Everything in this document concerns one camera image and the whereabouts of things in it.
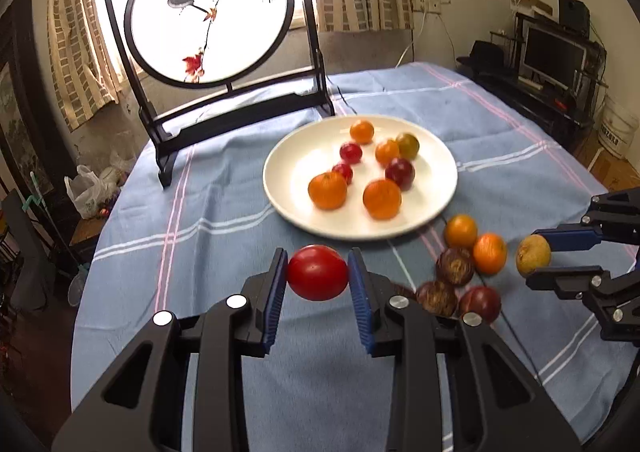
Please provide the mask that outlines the yellow green jujube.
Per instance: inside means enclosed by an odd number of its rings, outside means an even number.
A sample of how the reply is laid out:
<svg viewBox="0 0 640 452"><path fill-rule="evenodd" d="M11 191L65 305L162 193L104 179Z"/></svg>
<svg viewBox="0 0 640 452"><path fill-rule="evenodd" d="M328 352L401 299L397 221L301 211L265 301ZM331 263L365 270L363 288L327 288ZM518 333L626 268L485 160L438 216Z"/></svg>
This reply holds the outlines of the yellow green jujube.
<svg viewBox="0 0 640 452"><path fill-rule="evenodd" d="M547 267L550 261L550 245L542 235L528 235L516 251L516 269L522 277L528 276L537 268Z"/></svg>

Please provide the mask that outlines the dark red plum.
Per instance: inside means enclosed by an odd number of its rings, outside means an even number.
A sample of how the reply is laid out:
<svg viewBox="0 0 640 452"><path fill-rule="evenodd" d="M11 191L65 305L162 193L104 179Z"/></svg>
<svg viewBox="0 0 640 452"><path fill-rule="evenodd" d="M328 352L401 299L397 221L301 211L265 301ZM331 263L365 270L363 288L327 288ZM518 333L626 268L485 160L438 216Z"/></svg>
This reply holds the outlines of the dark red plum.
<svg viewBox="0 0 640 452"><path fill-rule="evenodd" d="M472 287L466 291L459 301L460 316L465 313L476 313L486 322L498 319L501 311L501 297L492 287Z"/></svg>
<svg viewBox="0 0 640 452"><path fill-rule="evenodd" d="M395 157L385 168L385 178L396 183L401 191L411 188L416 171L412 163L403 157Z"/></svg>

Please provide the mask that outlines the smooth orange fruit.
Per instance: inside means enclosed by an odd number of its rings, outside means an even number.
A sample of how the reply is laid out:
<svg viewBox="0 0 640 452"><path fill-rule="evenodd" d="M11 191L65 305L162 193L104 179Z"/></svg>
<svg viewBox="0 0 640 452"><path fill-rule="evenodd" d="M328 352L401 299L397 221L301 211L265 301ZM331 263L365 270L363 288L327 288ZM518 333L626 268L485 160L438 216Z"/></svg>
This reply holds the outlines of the smooth orange fruit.
<svg viewBox="0 0 640 452"><path fill-rule="evenodd" d="M374 156L376 162L378 162L382 168L386 168L393 160L400 157L397 141L394 139L386 139L378 143L375 147Z"/></svg>
<svg viewBox="0 0 640 452"><path fill-rule="evenodd" d="M349 127L349 136L358 145L369 145L374 138L374 133L373 124L367 120L358 120Z"/></svg>

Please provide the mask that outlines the red cherry tomato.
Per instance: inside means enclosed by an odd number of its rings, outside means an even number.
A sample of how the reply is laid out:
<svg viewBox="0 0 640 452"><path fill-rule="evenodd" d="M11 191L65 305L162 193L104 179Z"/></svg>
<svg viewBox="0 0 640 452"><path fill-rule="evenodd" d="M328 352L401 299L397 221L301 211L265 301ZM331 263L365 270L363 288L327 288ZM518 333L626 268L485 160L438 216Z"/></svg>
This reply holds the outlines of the red cherry tomato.
<svg viewBox="0 0 640 452"><path fill-rule="evenodd" d="M357 164L362 159L362 149L358 143L345 142L340 148L340 157L349 165Z"/></svg>
<svg viewBox="0 0 640 452"><path fill-rule="evenodd" d="M346 181L347 185L352 183L352 176L354 176L354 172L352 172L352 167L346 162L340 162L335 164L332 167L332 172L340 174Z"/></svg>
<svg viewBox="0 0 640 452"><path fill-rule="evenodd" d="M288 261L288 285L307 301L329 301L340 295L347 284L347 264L329 246L305 246Z"/></svg>

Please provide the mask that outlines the large mandarin orange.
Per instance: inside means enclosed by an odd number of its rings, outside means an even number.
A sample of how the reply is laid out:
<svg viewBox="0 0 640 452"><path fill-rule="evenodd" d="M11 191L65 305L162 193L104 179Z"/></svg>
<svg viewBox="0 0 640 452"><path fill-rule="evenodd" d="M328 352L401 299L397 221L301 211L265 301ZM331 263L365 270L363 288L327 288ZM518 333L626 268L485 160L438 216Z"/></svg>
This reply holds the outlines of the large mandarin orange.
<svg viewBox="0 0 640 452"><path fill-rule="evenodd" d="M348 186L345 178L337 172L325 172L308 183L308 195L318 209L333 211L346 201Z"/></svg>

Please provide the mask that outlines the yellow green fruit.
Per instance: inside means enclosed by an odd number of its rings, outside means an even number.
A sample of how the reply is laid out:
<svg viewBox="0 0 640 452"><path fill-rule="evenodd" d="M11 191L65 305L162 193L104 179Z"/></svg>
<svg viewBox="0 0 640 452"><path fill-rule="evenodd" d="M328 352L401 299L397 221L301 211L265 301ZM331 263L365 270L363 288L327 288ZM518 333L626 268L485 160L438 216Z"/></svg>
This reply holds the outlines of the yellow green fruit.
<svg viewBox="0 0 640 452"><path fill-rule="evenodd" d="M420 142L410 133L400 133L395 139L403 159L413 161L420 151Z"/></svg>

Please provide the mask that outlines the white plastic bucket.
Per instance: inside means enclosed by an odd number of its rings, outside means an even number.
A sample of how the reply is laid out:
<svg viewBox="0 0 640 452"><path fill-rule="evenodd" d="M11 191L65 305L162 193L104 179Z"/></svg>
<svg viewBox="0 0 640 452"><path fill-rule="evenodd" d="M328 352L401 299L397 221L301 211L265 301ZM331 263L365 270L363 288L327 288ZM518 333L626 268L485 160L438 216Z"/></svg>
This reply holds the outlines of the white plastic bucket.
<svg viewBox="0 0 640 452"><path fill-rule="evenodd" d="M638 128L638 116L611 96L604 97L598 139L609 153L619 159L625 159Z"/></svg>

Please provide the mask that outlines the dark passion fruit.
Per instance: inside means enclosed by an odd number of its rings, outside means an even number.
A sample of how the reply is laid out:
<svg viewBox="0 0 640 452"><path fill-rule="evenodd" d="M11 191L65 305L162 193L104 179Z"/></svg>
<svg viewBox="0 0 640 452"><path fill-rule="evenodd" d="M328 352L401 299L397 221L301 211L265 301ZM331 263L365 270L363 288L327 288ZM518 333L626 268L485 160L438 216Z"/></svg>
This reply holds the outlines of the dark passion fruit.
<svg viewBox="0 0 640 452"><path fill-rule="evenodd" d="M468 249L450 247L437 258L436 278L453 287L465 287L474 276L474 261Z"/></svg>
<svg viewBox="0 0 640 452"><path fill-rule="evenodd" d="M454 288L439 280L422 284L416 290L416 301L429 313L440 317L452 317L458 308Z"/></svg>

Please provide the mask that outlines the blue striped tablecloth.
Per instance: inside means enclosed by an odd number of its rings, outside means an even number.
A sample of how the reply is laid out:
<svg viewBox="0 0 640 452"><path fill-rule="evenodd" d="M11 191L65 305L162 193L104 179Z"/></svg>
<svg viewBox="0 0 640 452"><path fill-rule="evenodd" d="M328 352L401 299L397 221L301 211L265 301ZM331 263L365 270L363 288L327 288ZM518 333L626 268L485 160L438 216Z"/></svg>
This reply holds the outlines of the blue striped tablecloth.
<svg viewBox="0 0 640 452"><path fill-rule="evenodd" d="M435 64L334 76L341 113L384 114L427 128L456 160L448 215L468 214L510 250L531 232L574 223L601 192L575 159L494 95ZM101 233L75 323L70 401L81 402L158 310L204 313L265 271L274 250L314 243L270 205L262 167L277 142L317 120L300 111L184 151L168 188L146 147ZM639 371L629 342L605 342L581 303L526 287L514 264L491 285L502 298L495 331L582 441L612 420ZM379 451L390 419L393 361L359 340L352 301L284 298L276 343L243 363L247 430L255 451Z"/></svg>

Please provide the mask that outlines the wrinkled passion fruit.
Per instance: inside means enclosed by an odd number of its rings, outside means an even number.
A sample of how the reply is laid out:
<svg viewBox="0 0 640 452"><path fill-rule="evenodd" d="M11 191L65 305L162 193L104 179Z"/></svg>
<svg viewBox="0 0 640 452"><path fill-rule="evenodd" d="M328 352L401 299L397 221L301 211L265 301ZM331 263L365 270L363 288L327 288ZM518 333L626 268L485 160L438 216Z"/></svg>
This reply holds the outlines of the wrinkled passion fruit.
<svg viewBox="0 0 640 452"><path fill-rule="evenodd" d="M405 287L405 285L393 283L393 288L396 295L405 296L413 301L416 300L416 293L414 293L413 290L408 289L408 287Z"/></svg>

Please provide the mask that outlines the computer monitor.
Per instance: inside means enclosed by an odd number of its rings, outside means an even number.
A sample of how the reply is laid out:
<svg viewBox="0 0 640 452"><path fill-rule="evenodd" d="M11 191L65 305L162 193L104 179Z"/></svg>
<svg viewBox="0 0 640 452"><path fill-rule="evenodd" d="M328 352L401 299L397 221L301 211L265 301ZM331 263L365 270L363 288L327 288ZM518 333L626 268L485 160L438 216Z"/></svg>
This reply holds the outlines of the computer monitor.
<svg viewBox="0 0 640 452"><path fill-rule="evenodd" d="M527 28L521 66L563 90L576 92L586 59L584 44L542 27Z"/></svg>

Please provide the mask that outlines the white plastic bag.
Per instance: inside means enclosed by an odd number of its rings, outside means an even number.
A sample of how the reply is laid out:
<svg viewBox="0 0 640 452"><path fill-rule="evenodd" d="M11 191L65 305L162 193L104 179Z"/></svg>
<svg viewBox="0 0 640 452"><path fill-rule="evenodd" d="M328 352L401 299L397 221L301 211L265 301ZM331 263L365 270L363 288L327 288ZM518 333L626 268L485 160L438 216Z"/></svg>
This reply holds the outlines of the white plastic bag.
<svg viewBox="0 0 640 452"><path fill-rule="evenodd" d="M96 174L86 165L77 166L74 178L64 177L70 201L82 219L107 216L113 209L124 183L125 174L118 168L107 166Z"/></svg>

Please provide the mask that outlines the dark framed painting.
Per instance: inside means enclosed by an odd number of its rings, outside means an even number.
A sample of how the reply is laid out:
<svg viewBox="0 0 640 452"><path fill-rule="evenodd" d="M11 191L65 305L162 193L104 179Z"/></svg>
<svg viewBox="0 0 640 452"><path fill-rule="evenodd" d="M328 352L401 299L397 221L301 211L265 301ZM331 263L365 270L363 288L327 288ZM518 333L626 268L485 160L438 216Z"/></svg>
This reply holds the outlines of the dark framed painting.
<svg viewBox="0 0 640 452"><path fill-rule="evenodd" d="M13 0L1 15L1 154L21 192L35 172L46 194L67 197L75 166L44 87L32 0Z"/></svg>

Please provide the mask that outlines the left checked curtain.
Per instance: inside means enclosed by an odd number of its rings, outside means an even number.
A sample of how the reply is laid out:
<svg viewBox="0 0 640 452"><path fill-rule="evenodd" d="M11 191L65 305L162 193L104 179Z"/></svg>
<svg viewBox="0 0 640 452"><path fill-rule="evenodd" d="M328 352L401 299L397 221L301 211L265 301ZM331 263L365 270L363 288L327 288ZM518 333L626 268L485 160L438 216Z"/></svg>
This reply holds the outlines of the left checked curtain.
<svg viewBox="0 0 640 452"><path fill-rule="evenodd" d="M75 131L118 100L114 70L96 0L47 0L47 36L55 102Z"/></svg>

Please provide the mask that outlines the bird painting screen stand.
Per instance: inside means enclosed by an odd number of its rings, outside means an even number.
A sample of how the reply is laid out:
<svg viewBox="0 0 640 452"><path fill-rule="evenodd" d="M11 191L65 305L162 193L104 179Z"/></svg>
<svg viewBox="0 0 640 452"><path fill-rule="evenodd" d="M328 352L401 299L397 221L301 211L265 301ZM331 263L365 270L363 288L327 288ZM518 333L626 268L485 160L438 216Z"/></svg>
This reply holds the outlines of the bird painting screen stand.
<svg viewBox="0 0 640 452"><path fill-rule="evenodd" d="M169 187L181 150L305 109L335 110L312 0L104 0Z"/></svg>

